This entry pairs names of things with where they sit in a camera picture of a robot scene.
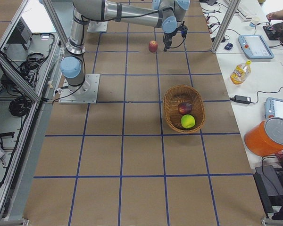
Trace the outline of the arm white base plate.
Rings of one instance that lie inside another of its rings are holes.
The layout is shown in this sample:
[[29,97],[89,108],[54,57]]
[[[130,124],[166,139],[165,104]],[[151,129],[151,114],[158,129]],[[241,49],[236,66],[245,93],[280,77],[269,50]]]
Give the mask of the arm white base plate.
[[95,104],[97,103],[97,95],[100,83],[100,74],[86,74],[85,82],[78,91],[72,86],[68,85],[64,79],[64,86],[60,93],[60,104]]
[[88,33],[106,32],[108,28],[108,22],[94,22],[90,21],[88,25]]

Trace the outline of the person hand at desk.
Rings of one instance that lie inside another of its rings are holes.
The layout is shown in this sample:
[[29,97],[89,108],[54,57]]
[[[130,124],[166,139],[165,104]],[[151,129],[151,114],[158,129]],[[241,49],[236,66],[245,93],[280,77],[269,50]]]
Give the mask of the person hand at desk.
[[268,19],[268,21],[279,20],[277,12],[271,12],[271,13],[267,14],[266,18]]

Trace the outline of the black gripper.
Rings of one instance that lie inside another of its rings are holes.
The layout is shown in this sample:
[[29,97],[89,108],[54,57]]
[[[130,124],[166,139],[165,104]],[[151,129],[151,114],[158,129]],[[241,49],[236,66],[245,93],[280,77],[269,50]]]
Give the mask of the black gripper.
[[[181,33],[181,37],[183,38],[183,41],[178,46],[172,47],[172,38],[174,36],[176,36],[179,31]],[[182,23],[173,32],[171,32],[171,33],[164,33],[164,35],[163,35],[163,43],[164,43],[165,46],[164,46],[163,51],[167,52],[171,48],[178,48],[178,47],[180,47],[183,44],[183,42],[185,41],[185,39],[186,39],[187,31],[188,31],[188,28],[185,25],[185,21],[183,20]]]

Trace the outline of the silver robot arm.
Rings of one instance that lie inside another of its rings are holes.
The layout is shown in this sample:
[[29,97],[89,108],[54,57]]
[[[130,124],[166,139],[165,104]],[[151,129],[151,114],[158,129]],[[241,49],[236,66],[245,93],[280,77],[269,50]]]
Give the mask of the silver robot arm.
[[173,48],[172,38],[179,32],[186,38],[188,28],[184,16],[190,7],[188,0],[154,0],[151,8],[141,8],[109,0],[74,0],[70,35],[66,55],[60,70],[67,89],[62,97],[81,99],[92,92],[91,79],[85,69],[85,40],[88,32],[107,32],[117,23],[137,24],[160,28],[163,31],[164,51]]

